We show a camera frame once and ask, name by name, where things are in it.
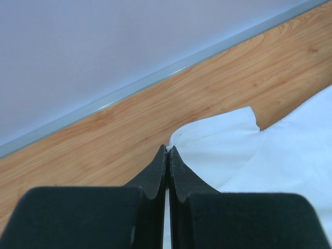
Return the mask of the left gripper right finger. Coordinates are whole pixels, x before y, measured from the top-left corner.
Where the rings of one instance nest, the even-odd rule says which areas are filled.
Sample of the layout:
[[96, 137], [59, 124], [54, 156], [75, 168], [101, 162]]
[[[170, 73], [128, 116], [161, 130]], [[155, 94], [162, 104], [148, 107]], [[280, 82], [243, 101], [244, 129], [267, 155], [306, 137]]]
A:
[[312, 205], [291, 193], [219, 192], [168, 153], [172, 248], [330, 248]]

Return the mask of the white t-shirt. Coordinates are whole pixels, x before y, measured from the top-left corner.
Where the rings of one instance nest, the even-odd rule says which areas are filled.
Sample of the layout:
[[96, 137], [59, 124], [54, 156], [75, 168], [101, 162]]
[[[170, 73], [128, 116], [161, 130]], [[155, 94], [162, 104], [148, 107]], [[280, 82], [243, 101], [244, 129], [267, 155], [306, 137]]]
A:
[[305, 197], [331, 239], [331, 87], [264, 130], [244, 107], [182, 126], [172, 147], [218, 191]]

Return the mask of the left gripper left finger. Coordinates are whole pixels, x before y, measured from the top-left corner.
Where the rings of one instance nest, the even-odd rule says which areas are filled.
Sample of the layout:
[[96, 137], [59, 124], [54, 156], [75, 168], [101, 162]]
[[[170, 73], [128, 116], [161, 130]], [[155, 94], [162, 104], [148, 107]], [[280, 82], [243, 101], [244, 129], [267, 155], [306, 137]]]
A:
[[18, 202], [1, 248], [162, 248], [167, 150], [121, 187], [36, 187]]

